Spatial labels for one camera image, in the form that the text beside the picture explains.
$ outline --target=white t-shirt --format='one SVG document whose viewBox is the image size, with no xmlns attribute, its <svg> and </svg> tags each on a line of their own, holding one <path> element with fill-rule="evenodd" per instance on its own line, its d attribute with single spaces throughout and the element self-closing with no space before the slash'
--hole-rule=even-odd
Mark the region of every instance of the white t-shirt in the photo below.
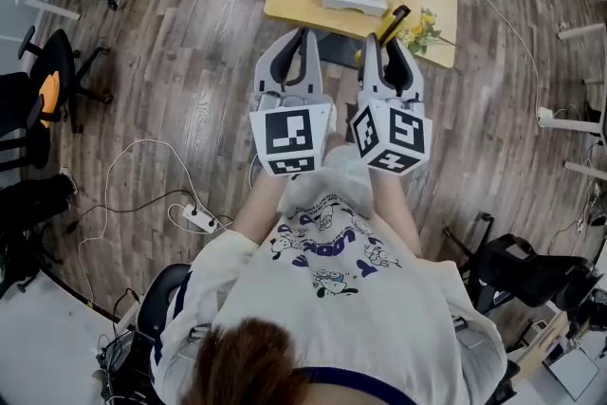
<svg viewBox="0 0 607 405">
<path fill-rule="evenodd" d="M 329 169 L 289 183 L 262 246 L 226 231 L 198 254 L 151 356 L 167 405 L 189 388 L 209 325 L 245 318 L 288 331 L 313 382 L 416 405 L 484 405 L 495 390 L 506 353 L 455 264 L 417 259 L 382 220 L 364 216 L 364 178 Z M 453 318 L 468 327 L 456 333 Z"/>
</svg>

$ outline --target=wooden floor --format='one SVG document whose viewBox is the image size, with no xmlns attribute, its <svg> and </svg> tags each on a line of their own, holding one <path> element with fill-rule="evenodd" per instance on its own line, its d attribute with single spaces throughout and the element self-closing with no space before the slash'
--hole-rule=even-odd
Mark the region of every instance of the wooden floor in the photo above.
<svg viewBox="0 0 607 405">
<path fill-rule="evenodd" d="M 255 104 L 253 68 L 289 26 L 265 18 L 265 0 L 120 0 L 116 12 L 102 1 L 54 1 L 83 17 L 79 22 L 47 17 L 43 38 L 63 28 L 85 53 L 96 45 L 111 46 L 112 54 L 95 63 L 85 83 L 116 97 L 109 107 L 81 100 L 82 135 L 72 136 L 68 123 L 54 124 L 47 171 L 67 165 L 81 186 L 72 210 L 56 218 L 56 234 L 101 202 L 109 164 L 136 138 L 173 144 L 203 201 L 215 213 L 234 216 L 247 195 L 248 165 L 255 154 L 248 126 Z M 599 39 L 560 42 L 556 27 L 600 21 L 600 4 L 493 1 L 534 53 L 539 105 L 556 109 L 573 103 L 581 109 L 586 94 L 598 104 L 598 88 L 586 91 L 579 79 L 599 76 Z M 478 211 L 495 215 L 494 235 L 511 231 L 547 252 L 555 231 L 579 215 L 590 183 L 565 171 L 562 162 L 579 161 L 593 138 L 541 130 L 534 121 L 538 85 L 520 42 L 484 0 L 459 0 L 458 12 L 454 69 L 418 61 L 426 80 L 426 114 L 433 120 L 432 157 L 403 185 L 426 254 L 460 258 L 443 241 L 444 225 L 474 247 Z M 327 91 L 340 105 L 350 101 L 356 92 L 354 70 L 326 66 L 324 71 Z M 577 116 L 574 110 L 570 116 Z M 595 166 L 601 165 L 601 152 L 592 151 Z M 140 144 L 116 164 L 108 200 L 126 209 L 182 187 L 187 179 L 170 151 Z M 188 198 L 174 195 L 135 214 L 111 214 L 105 238 L 83 244 L 83 263 L 99 305 L 111 309 L 127 285 L 143 291 L 159 270 L 191 260 L 203 247 L 208 238 L 179 230 L 167 219 L 167 207 L 175 202 L 185 204 Z M 84 295 L 89 291 L 77 246 L 98 235 L 102 223 L 103 210 L 95 210 L 75 233 L 53 244 L 65 261 L 61 275 Z M 592 258 L 601 236 L 602 229 L 578 235 L 574 225 L 551 251 Z M 502 319 L 506 334 L 521 326 L 516 312 L 510 308 Z"/>
</svg>

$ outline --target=extension cord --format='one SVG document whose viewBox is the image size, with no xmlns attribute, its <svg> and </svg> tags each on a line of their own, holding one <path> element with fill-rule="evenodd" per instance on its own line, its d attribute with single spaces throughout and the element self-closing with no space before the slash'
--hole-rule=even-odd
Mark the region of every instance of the extension cord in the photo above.
<svg viewBox="0 0 607 405">
<path fill-rule="evenodd" d="M 217 220 L 211 218 L 205 212 L 196 210 L 191 204 L 183 209 L 183 217 L 191 223 L 197 225 L 203 231 L 208 233 L 214 233 L 217 231 Z"/>
</svg>

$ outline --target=orange cushion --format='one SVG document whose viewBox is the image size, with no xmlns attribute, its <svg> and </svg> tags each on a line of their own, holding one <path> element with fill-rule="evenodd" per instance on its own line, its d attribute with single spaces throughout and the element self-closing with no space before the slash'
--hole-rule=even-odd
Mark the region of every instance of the orange cushion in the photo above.
<svg viewBox="0 0 607 405">
<path fill-rule="evenodd" d="M 55 71 L 52 75 L 48 75 L 45 82 L 42 83 L 38 93 L 45 99 L 45 106 L 42 109 L 43 113 L 51 115 L 55 112 L 57 100 L 59 99 L 59 86 L 59 71 Z M 50 126 L 50 121 L 41 120 L 41 122 L 46 128 Z"/>
</svg>

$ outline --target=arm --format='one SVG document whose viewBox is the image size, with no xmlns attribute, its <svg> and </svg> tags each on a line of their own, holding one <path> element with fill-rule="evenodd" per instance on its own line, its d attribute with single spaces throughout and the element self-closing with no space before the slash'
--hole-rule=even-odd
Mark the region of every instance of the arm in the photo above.
<svg viewBox="0 0 607 405">
<path fill-rule="evenodd" d="M 415 256 L 421 257 L 419 233 L 407 206 L 400 177 L 373 169 L 369 170 L 369 176 L 375 212 L 395 231 Z"/>
<path fill-rule="evenodd" d="M 286 177 L 272 177 L 262 171 L 231 228 L 261 245 L 280 217 L 276 211 L 286 182 Z"/>
</svg>

